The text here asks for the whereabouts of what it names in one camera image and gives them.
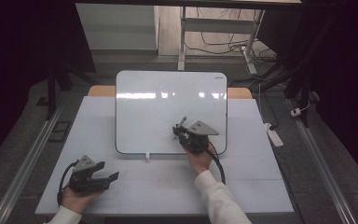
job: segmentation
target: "dark floor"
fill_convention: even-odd
[[[92,75],[104,85],[114,85],[115,76],[121,70],[175,70],[176,63],[173,59],[142,59],[136,60],[121,57],[96,60],[98,75]],[[242,59],[188,59],[187,71],[215,71],[227,75],[228,81],[247,78],[243,69]],[[266,71],[271,64],[258,65],[259,73]],[[69,92],[69,99],[64,106],[58,122],[71,124],[81,104],[82,98],[87,95],[90,84],[78,77],[71,76],[74,82],[73,89]],[[234,87],[248,87],[253,80],[234,83]],[[342,223],[336,211],[324,182],[310,156],[296,123],[290,117],[292,109],[282,95],[283,87],[278,86],[260,97],[262,114],[266,121],[279,124],[276,129],[284,142],[284,147],[274,148],[278,163],[282,168],[283,177],[286,179],[287,189],[291,196],[296,213],[291,214],[250,214],[249,218],[254,223],[301,223],[301,217],[305,223]],[[46,115],[46,106],[37,106],[40,97],[47,96],[47,82],[34,85],[29,94],[29,101],[15,127],[0,147],[0,200],[7,190],[12,177],[16,174],[21,162],[31,147],[40,130]],[[258,94],[254,92],[254,98],[258,101]],[[309,109],[310,131],[317,140],[318,146],[336,181],[344,193],[352,212],[358,221],[358,166],[344,146],[337,140],[334,134],[319,118],[315,105],[311,101]],[[21,196],[17,201],[7,223],[43,223],[43,217],[36,216],[34,210],[59,158],[64,142],[57,141],[65,137],[62,133],[52,133],[40,155],[40,158],[28,179]],[[138,217],[112,217],[103,221],[100,217],[84,217],[88,223],[165,223],[172,222],[167,219],[140,219]],[[186,219],[179,218],[185,223],[205,223],[205,217]]]

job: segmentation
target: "black cable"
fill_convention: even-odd
[[[258,58],[266,58],[266,59],[275,59],[275,57],[261,57],[261,53],[264,51],[270,50],[270,48],[268,49],[262,49],[258,52]]]
[[[185,42],[185,46],[186,48],[188,49],[193,49],[191,47],[189,47],[186,42]],[[226,54],[226,53],[231,53],[232,50],[229,50],[229,51],[223,51],[223,52],[212,52],[212,51],[209,51],[209,50],[206,50],[206,49],[193,49],[193,50],[199,50],[199,51],[203,51],[203,52],[207,52],[207,53],[212,53],[212,54]]]
[[[232,51],[232,52],[242,52],[243,50],[241,50],[241,47],[246,47],[247,45],[244,45],[244,43],[242,44],[237,44],[237,45],[231,45],[229,47],[229,49]]]
[[[225,11],[225,14],[224,14],[223,16],[226,16],[226,14],[227,14],[227,12],[228,12],[228,8],[226,8],[224,11]],[[199,9],[199,8],[197,7],[197,18],[200,17],[199,12],[202,14],[202,17],[205,17],[204,14],[202,13],[201,9]],[[240,9],[240,13],[238,14],[237,20],[240,19],[240,14],[241,14],[241,9]],[[243,44],[244,44],[244,42],[248,42],[248,41],[249,41],[249,40],[242,40],[242,41],[231,42],[231,41],[232,41],[232,38],[233,38],[234,35],[235,35],[235,34],[233,34],[232,37],[231,37],[231,39],[230,39],[230,41],[229,41],[228,43],[208,43],[208,42],[206,42],[205,39],[204,39],[203,32],[200,32],[200,33],[201,33],[202,42],[203,42],[204,44],[206,44],[206,45],[228,45],[228,47],[230,48],[230,44],[240,44],[240,43],[243,43]]]
[[[269,102],[269,98],[267,97],[266,93],[263,92],[263,95],[264,95],[264,97],[266,98],[267,104],[269,105],[269,108],[272,110],[272,115],[274,116],[274,118],[275,118],[275,120],[276,120],[276,123],[275,123],[274,125],[271,124],[271,127],[272,127],[273,129],[275,129],[275,128],[278,127],[279,124],[280,124],[280,123],[279,123],[279,119],[278,119],[278,117],[277,117],[277,114],[275,113],[274,108],[272,108],[272,105],[271,105],[271,103]]]
[[[249,90],[253,91],[253,87],[262,81],[271,81],[271,79],[266,79],[266,78],[269,77],[270,75],[272,75],[272,72],[274,70],[276,70],[277,68],[279,68],[279,66],[280,66],[279,63],[275,63],[274,65],[272,65],[271,68],[265,74],[261,75],[259,77],[259,79],[255,81],[255,83],[253,83],[251,86],[249,86]],[[283,72],[284,71],[281,71],[276,77],[282,76]]]
[[[213,147],[213,150],[214,150],[214,153],[215,153],[215,155],[216,155],[217,159],[219,159],[219,154],[217,154],[217,150],[216,150],[216,148],[214,147],[214,145],[212,144],[212,142],[211,142],[211,141],[209,141],[209,144],[211,144],[211,146]]]
[[[253,59],[258,62],[258,63],[274,63],[276,62],[277,60],[276,59],[269,59],[269,60],[266,60],[265,58],[260,58],[260,57],[257,57],[255,55],[255,50],[252,49],[252,53],[253,53]]]
[[[233,80],[233,81],[231,81],[231,82],[228,84],[228,86],[229,86],[229,87],[232,87],[232,85],[235,84],[235,83],[246,82],[246,81],[252,81],[252,80],[255,80],[255,78],[254,78],[254,77],[250,77],[250,78],[246,78],[246,79]]]
[[[222,164],[220,164],[219,159],[217,159],[215,155],[208,148],[203,147],[202,149],[212,158],[212,160],[214,160],[214,162],[217,165],[217,168],[219,168],[220,176],[222,178],[222,183],[226,184],[225,170],[223,169]]]
[[[59,188],[58,193],[57,193],[57,203],[58,203],[58,206],[60,206],[60,205],[61,205],[61,202],[62,202],[62,185],[63,185],[63,180],[65,179],[65,176],[66,176],[66,174],[68,173],[69,169],[71,169],[71,167],[75,167],[78,162],[79,162],[79,161],[72,162],[68,167],[66,167],[65,171],[63,172],[63,175],[62,175],[62,178],[61,178],[61,181],[60,181],[60,188]]]

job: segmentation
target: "white tabletop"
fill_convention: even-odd
[[[205,215],[186,156],[121,155],[115,150],[115,100],[85,97],[62,154],[36,208],[38,215],[58,211],[57,189],[65,168],[87,154],[105,168],[93,178],[120,171],[110,189],[84,214],[95,216]],[[245,213],[293,212],[255,100],[228,100],[227,151],[220,156],[227,186]],[[215,164],[211,171],[220,175]]]

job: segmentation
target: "white cloth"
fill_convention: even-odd
[[[208,208],[212,224],[251,224],[234,199],[226,185],[217,182],[211,172],[204,171],[194,181],[201,192],[201,198]],[[63,206],[48,224],[77,224],[81,215]]]
[[[80,219],[80,214],[73,212],[64,206],[60,206],[58,213],[48,224],[77,224]]]

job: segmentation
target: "metal pole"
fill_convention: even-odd
[[[260,22],[261,22],[261,18],[263,17],[263,13],[264,13],[264,10],[257,10],[256,11],[257,15],[255,17],[255,23],[253,25],[251,35],[249,36],[249,41],[248,41],[248,44],[246,46],[246,49],[243,51],[243,56],[245,57],[246,65],[248,66],[249,73],[251,75],[256,75],[257,74],[257,71],[255,69],[255,65],[252,62],[251,49],[252,49],[252,45],[255,42],[255,36],[257,34],[258,27],[260,26]]]
[[[290,100],[287,100],[287,103],[293,108],[292,102]],[[310,151],[310,155],[312,156],[313,161],[315,162],[315,166],[318,169],[322,180],[324,181],[324,185],[330,193],[337,212],[341,217],[342,223],[356,224],[356,218],[354,217],[353,212],[341,191],[341,188],[337,184],[336,179],[333,177],[333,174],[331,174],[330,168],[328,167],[327,162],[324,160],[324,156],[316,144],[310,129],[306,128],[299,119],[296,120],[296,125]]]
[[[178,70],[185,70],[185,33],[186,33],[186,7],[181,7],[181,35],[179,47]]]

